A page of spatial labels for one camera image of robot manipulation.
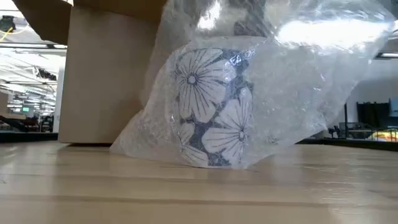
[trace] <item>clear plastic bag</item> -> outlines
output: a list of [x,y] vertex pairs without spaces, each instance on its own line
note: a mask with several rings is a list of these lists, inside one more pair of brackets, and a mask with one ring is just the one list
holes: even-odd
[[169,0],[146,107],[111,150],[247,168],[326,129],[394,20],[370,0]]

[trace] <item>desk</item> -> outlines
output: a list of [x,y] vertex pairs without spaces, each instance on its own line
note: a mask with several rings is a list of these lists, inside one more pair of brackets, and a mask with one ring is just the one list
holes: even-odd
[[299,145],[249,170],[0,145],[1,223],[396,223],[398,153]]

